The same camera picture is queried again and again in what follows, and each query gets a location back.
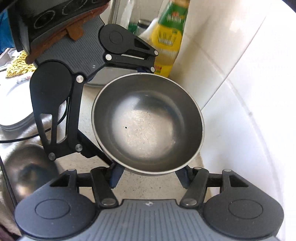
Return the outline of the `yellow chenille mat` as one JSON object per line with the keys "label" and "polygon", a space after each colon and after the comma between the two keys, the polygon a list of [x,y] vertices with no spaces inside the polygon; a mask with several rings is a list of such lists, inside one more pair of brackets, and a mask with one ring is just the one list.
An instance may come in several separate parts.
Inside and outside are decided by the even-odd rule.
{"label": "yellow chenille mat", "polygon": [[20,76],[29,72],[34,72],[36,70],[34,64],[26,63],[26,57],[26,52],[21,51],[18,56],[13,59],[11,64],[9,64],[8,68],[6,69],[6,78]]}

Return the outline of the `white terry towel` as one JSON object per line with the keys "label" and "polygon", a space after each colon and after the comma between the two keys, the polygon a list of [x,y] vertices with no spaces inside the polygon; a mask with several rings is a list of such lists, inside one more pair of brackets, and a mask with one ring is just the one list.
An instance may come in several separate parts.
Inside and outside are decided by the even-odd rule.
{"label": "white terry towel", "polygon": [[16,203],[64,171],[46,156],[34,120],[10,130],[1,128],[1,158]]}

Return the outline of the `top floral plate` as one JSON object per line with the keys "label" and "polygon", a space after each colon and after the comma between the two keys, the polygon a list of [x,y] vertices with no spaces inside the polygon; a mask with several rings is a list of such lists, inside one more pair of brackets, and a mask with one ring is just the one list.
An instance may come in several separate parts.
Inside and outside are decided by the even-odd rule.
{"label": "top floral plate", "polygon": [[26,73],[12,78],[1,76],[1,128],[13,131],[22,128],[34,119],[30,79]]}

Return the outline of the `large steel bowl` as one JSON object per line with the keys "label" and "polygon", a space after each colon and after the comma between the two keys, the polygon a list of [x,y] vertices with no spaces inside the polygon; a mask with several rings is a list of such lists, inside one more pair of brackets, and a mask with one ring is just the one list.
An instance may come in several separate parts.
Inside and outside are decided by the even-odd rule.
{"label": "large steel bowl", "polygon": [[50,161],[41,145],[29,144],[14,150],[4,162],[17,202],[63,172],[60,164]]}

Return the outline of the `black gas stove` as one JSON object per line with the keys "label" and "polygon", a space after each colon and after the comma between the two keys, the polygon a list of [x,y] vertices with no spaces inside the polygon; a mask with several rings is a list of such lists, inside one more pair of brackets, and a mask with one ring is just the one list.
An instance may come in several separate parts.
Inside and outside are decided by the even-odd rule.
{"label": "black gas stove", "polygon": [[78,16],[109,1],[13,1],[7,8],[11,35],[18,51],[31,51]]}

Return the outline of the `yellow green label oil bottle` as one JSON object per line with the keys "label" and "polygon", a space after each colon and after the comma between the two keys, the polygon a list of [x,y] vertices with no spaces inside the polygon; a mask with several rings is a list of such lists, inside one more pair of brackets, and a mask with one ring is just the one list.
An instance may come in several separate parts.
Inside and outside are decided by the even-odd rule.
{"label": "yellow green label oil bottle", "polygon": [[169,1],[152,30],[151,45],[158,51],[154,62],[157,75],[170,75],[180,51],[189,4],[189,0]]}

